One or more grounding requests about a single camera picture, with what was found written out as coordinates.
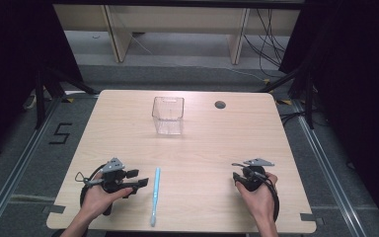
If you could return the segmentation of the black metal stand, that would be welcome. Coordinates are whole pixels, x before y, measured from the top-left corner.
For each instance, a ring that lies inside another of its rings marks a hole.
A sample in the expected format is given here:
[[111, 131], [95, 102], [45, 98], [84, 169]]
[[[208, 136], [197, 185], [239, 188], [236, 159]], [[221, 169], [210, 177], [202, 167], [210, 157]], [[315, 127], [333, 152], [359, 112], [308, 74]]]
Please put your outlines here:
[[44, 106], [44, 91], [47, 91], [52, 99], [61, 99], [66, 93], [62, 89], [61, 81], [84, 91], [89, 95], [99, 95], [100, 92], [87, 86], [83, 80], [70, 77], [60, 70], [54, 69], [49, 66], [42, 66], [36, 75], [36, 100], [37, 100], [37, 124], [36, 128], [40, 128], [46, 118], [46, 111]]
[[287, 94], [291, 99], [299, 99], [301, 96], [304, 97], [305, 120], [309, 127], [313, 129], [313, 79], [312, 74], [308, 69], [300, 66], [299, 68], [294, 69], [292, 72], [276, 80], [274, 83], [271, 83], [260, 89], [259, 93], [268, 93], [289, 81], [292, 81], [292, 84]]

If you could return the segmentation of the clear plastic container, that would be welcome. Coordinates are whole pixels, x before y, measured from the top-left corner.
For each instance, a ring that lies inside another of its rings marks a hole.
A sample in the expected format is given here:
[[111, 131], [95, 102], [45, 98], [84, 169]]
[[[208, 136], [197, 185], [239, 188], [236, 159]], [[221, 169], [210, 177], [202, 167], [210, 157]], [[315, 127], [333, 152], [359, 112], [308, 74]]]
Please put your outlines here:
[[155, 97], [152, 119], [156, 132], [179, 135], [183, 132], [185, 99], [181, 97]]

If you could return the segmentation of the light blue toothbrush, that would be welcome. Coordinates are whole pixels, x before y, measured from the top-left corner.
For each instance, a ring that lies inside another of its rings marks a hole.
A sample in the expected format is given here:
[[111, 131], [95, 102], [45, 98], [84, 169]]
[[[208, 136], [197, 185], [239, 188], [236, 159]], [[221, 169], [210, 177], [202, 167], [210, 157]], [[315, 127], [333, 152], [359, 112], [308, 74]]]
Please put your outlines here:
[[157, 203], [159, 198], [159, 188], [160, 188], [160, 176], [161, 169], [159, 167], [155, 170], [154, 184], [153, 184], [153, 196], [152, 196], [152, 211], [150, 225], [155, 227], [156, 225], [156, 216], [157, 216]]

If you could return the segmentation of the person's left hand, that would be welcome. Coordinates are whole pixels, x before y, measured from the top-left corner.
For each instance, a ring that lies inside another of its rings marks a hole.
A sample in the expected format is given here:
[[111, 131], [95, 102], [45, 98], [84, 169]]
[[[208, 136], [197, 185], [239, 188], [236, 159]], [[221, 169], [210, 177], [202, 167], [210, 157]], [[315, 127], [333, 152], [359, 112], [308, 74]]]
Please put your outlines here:
[[105, 212], [114, 201], [130, 195], [132, 192], [133, 188], [125, 188], [109, 194], [101, 186], [93, 186], [85, 194], [79, 215], [82, 219], [93, 220]]

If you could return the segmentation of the metal floor rail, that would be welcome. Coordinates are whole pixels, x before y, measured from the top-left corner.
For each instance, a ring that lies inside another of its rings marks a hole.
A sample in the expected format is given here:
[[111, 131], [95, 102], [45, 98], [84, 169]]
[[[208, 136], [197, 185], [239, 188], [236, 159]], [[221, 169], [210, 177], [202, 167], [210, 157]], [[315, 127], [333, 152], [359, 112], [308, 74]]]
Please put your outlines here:
[[34, 153], [38, 149], [38, 146], [48, 129], [48, 125], [60, 103], [60, 98], [51, 100], [48, 107], [44, 111], [43, 122], [34, 130], [28, 140], [28, 143], [23, 149], [23, 152], [14, 164], [14, 167], [9, 171], [8, 175], [5, 176], [5, 182], [0, 187], [0, 218], [6, 209], [16, 187], [21, 182], [21, 179], [25, 174]]
[[312, 148], [312, 151], [319, 163], [325, 180], [331, 190], [331, 193], [341, 212], [343, 220], [352, 237], [367, 237], [367, 233], [363, 228], [362, 222], [355, 211], [350, 199], [347, 197], [338, 176], [332, 167], [330, 160], [325, 152], [315, 130], [309, 125], [306, 119], [301, 116], [299, 123], [303, 132]]

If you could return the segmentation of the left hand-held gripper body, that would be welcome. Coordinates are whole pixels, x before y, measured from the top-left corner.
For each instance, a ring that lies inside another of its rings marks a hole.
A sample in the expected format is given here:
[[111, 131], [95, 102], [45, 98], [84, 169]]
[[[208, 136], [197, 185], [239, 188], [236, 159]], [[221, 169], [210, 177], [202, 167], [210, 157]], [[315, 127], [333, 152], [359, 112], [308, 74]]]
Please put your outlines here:
[[[124, 165], [117, 158], [113, 158], [106, 164], [101, 165], [89, 178], [84, 179], [84, 198], [88, 189], [93, 186], [101, 186], [103, 190], [109, 194], [125, 189], [122, 184], [125, 183], [124, 180], [127, 179], [125, 176], [126, 172], [127, 171], [124, 171]], [[135, 194], [136, 190], [133, 190], [130, 195], [123, 198], [128, 198]], [[103, 215], [111, 214], [113, 203], [102, 213]]]

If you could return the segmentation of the beige wooden desk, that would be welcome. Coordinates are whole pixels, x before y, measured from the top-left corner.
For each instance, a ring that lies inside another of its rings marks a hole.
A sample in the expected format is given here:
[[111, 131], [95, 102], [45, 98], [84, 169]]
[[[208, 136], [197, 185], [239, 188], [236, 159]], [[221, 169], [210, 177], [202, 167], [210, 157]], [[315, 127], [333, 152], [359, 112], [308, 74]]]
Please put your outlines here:
[[114, 60], [123, 62], [133, 33], [216, 34], [227, 37], [230, 60], [237, 64], [245, 35], [289, 37], [297, 10], [61, 5], [54, 10], [65, 31], [106, 32]]

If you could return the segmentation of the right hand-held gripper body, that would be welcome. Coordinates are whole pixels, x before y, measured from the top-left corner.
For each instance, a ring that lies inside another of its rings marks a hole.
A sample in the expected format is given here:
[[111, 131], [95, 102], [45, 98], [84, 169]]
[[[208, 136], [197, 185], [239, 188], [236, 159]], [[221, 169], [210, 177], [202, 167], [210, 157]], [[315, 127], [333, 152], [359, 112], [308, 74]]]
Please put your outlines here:
[[242, 164], [233, 163], [233, 166], [241, 167], [243, 178], [243, 186], [249, 192], [257, 190], [262, 184], [265, 184], [268, 189], [273, 192], [274, 186], [268, 175], [265, 173], [265, 166], [273, 166], [273, 163], [262, 158], [246, 160]]

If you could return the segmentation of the person's right hand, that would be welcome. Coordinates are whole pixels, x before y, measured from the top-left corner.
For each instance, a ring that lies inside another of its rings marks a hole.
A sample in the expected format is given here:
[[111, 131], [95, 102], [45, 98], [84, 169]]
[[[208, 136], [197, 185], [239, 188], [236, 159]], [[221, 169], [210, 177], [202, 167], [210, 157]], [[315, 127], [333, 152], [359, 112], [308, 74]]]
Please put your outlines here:
[[261, 184], [255, 191], [249, 192], [240, 182], [235, 186], [247, 209], [258, 225], [274, 224], [274, 199], [266, 184]]

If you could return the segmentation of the black curtain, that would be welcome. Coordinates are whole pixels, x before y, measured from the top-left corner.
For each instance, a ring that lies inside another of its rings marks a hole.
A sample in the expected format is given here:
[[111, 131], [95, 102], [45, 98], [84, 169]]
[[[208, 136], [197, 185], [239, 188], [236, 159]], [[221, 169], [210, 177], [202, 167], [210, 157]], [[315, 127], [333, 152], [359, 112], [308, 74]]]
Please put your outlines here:
[[348, 158], [379, 208], [379, 0], [304, 0], [280, 70], [300, 65], [338, 9], [314, 84]]
[[0, 0], [0, 141], [40, 70], [83, 80], [50, 0]]

